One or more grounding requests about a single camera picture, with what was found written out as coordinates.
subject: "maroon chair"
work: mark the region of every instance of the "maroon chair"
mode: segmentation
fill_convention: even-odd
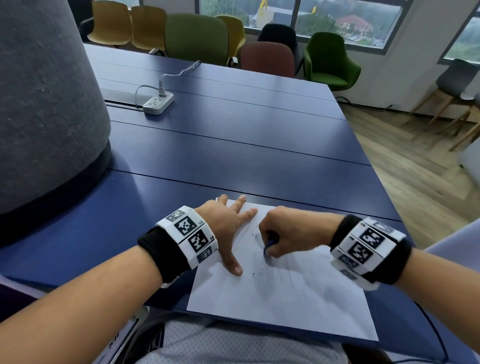
[[[292,51],[281,43],[254,42],[243,45],[239,66],[242,70],[295,77]]]

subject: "electrical outlet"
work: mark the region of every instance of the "electrical outlet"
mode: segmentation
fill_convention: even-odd
[[[165,96],[155,95],[144,103],[144,113],[160,115],[173,102],[173,93],[166,92],[165,94]]]

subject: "blue table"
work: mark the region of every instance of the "blue table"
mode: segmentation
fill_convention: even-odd
[[[116,49],[86,49],[99,83],[109,82],[116,90],[135,89],[149,72],[177,73],[190,65]],[[149,84],[155,84],[155,77]],[[174,104],[160,116],[108,109],[114,158],[105,178],[77,206],[1,249],[1,274],[57,287],[133,246],[178,206],[198,206],[222,193],[230,198],[246,194],[248,201],[265,205],[376,216],[407,232],[326,86],[207,64],[179,79],[172,84],[178,88]],[[184,275],[148,303],[185,311],[194,275]],[[402,292],[382,286],[366,297],[378,342],[267,327],[443,359],[432,328]],[[475,363],[464,344],[434,323],[450,362]]]

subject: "red roof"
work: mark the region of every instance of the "red roof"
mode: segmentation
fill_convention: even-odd
[[[344,16],[343,18],[340,18],[336,21],[337,25],[340,24],[354,24],[356,28],[359,29],[365,29],[365,30],[372,30],[373,26],[367,22],[366,20],[363,20],[362,18],[356,16],[356,15],[348,15]]]

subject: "pen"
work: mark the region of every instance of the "pen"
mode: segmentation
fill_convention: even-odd
[[[264,248],[264,256],[267,256],[266,254],[267,249],[270,248],[272,245],[277,244],[279,240],[280,240],[280,236],[275,231],[268,232],[268,242]]]

